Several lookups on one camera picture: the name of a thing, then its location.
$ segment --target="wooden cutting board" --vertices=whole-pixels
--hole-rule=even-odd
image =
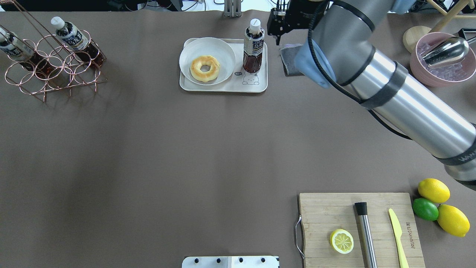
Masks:
[[[354,203],[367,202],[368,220],[379,268],[399,268],[397,245],[388,209],[400,221],[401,241],[410,268],[425,268],[423,253],[408,193],[301,193],[305,268],[365,268]],[[335,229],[345,229],[354,238],[349,254],[335,251],[329,236]]]

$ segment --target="donut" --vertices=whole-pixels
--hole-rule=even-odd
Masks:
[[[210,70],[203,72],[201,70],[203,65],[209,66]],[[190,72],[198,81],[208,82],[218,77],[220,63],[213,56],[200,56],[192,61]]]

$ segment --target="white bottle cap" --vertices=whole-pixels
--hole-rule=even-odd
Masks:
[[[51,24],[53,24],[53,26],[56,28],[56,29],[62,29],[64,27],[64,20],[60,17],[54,17],[53,19],[51,19]]]
[[[0,28],[0,33],[1,33],[0,34],[0,42],[3,42],[3,41],[6,40],[5,36],[7,36],[7,32],[4,29]]]
[[[258,19],[252,19],[249,23],[249,32],[259,33],[261,31],[261,21]]]

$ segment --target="yellow lemon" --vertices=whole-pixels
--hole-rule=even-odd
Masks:
[[[347,254],[354,248],[354,239],[346,230],[336,229],[330,234],[330,244],[337,252]]]
[[[437,221],[443,230],[457,237],[465,237],[469,231],[469,220],[461,210],[450,205],[440,205],[438,212]]]
[[[434,203],[444,203],[449,199],[449,189],[441,181],[433,178],[422,180],[418,184],[418,192]]]

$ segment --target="lime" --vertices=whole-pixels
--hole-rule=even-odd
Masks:
[[[417,198],[413,200],[413,212],[420,218],[434,221],[438,219],[438,208],[426,198]]]
[[[440,205],[438,211],[438,224],[443,230],[457,237],[465,237],[469,231],[469,220],[461,210],[450,205]]]
[[[434,203],[444,203],[449,199],[449,189],[437,179],[428,178],[418,184],[420,195]]]
[[[347,254],[354,248],[354,239],[346,230],[336,229],[330,234],[330,244],[337,252]]]

